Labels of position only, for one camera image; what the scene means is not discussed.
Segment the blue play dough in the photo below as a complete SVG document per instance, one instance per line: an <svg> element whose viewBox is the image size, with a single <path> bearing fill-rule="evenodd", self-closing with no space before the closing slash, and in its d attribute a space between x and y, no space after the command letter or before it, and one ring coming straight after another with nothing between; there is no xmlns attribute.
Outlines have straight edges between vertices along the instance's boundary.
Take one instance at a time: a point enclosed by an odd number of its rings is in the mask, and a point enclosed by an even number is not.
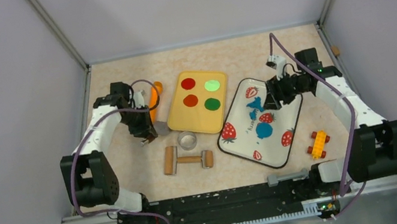
<svg viewBox="0 0 397 224"><path fill-rule="evenodd" d="M269 123L258 123L256 127L256 135L260 139L269 138L273 134L273 128Z"/></svg>

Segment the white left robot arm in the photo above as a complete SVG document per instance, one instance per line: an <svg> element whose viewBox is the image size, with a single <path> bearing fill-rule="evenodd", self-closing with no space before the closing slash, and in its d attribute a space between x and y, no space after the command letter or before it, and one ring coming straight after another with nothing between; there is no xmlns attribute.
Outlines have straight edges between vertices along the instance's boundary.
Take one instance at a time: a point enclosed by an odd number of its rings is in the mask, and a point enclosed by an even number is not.
<svg viewBox="0 0 397 224"><path fill-rule="evenodd" d="M124 82L112 83L106 96L92 106L92 118L80 144L60 161L60 169L69 200L77 213L83 207L102 206L104 212L130 213L134 224L150 224L152 209L143 205L141 193L120 187L106 158L113 134L120 124L146 145L158 136L145 103L143 91L135 91Z"/></svg>

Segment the silver tape roll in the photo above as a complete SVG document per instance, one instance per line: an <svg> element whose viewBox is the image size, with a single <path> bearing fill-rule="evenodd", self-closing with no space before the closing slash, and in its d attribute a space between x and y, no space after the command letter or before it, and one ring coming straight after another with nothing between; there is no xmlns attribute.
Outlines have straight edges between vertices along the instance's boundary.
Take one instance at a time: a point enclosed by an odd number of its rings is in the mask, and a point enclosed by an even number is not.
<svg viewBox="0 0 397 224"><path fill-rule="evenodd" d="M181 132L177 139L178 145L185 151L191 151L196 147L197 137L194 132Z"/></svg>

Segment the blue dough scraps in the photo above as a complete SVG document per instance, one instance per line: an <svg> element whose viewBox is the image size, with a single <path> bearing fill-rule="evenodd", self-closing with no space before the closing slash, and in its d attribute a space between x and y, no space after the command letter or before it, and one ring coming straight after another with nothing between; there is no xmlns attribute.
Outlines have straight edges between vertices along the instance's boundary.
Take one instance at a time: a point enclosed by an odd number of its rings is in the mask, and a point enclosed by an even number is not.
<svg viewBox="0 0 397 224"><path fill-rule="evenodd" d="M262 106L260 97L255 97L252 102L246 105L246 107L251 108L251 111L249 112L249 117L252 121L257 120L256 116L258 112L261 113L265 111L264 107Z"/></svg>

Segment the brown handled scraper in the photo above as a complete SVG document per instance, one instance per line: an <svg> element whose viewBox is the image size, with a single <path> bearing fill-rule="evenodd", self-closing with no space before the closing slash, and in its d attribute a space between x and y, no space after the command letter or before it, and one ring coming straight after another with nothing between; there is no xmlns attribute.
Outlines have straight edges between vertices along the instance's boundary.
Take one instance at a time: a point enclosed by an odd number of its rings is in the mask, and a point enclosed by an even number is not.
<svg viewBox="0 0 397 224"><path fill-rule="evenodd" d="M152 141L158 138L158 136L167 136L171 132L171 129L169 128L168 124L164 121L154 122L153 127L157 133L157 136L155 137L150 136L149 138L143 139L141 141L142 147L146 146L147 144L150 144Z"/></svg>

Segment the wooden roller tool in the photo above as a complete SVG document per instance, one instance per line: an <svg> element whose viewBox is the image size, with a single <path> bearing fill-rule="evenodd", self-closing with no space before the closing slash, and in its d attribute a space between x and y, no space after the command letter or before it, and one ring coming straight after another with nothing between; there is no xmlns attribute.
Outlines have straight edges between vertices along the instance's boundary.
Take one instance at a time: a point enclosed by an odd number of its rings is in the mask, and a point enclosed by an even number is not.
<svg viewBox="0 0 397 224"><path fill-rule="evenodd" d="M178 156L178 147L168 146L165 148L163 173L165 175L175 175L180 164L199 163L204 169L211 169L214 166L214 154L211 150L202 150L194 156Z"/></svg>

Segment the white strawberry enamel tray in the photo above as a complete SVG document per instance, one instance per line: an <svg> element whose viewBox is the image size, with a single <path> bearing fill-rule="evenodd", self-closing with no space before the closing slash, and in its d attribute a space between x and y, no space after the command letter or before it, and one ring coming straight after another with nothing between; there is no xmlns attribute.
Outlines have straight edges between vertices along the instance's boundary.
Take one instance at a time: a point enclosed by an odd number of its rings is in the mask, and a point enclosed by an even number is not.
<svg viewBox="0 0 397 224"><path fill-rule="evenodd" d="M225 154L280 169L291 152L303 97L278 110L264 109L266 90L264 81L240 81L217 146Z"/></svg>

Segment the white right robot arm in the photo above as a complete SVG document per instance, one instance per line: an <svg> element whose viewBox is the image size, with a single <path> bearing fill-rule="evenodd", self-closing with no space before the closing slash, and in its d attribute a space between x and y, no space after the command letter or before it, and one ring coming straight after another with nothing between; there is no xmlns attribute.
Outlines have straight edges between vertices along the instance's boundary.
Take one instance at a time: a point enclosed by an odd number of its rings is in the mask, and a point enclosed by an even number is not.
<svg viewBox="0 0 397 224"><path fill-rule="evenodd" d="M266 65L276 75L266 81L264 109L279 110L311 92L349 129L347 149L338 166L340 184L361 183L397 174L397 120L377 114L347 84L334 65L323 66L315 49L293 56L298 71L286 72L285 57L270 55Z"/></svg>

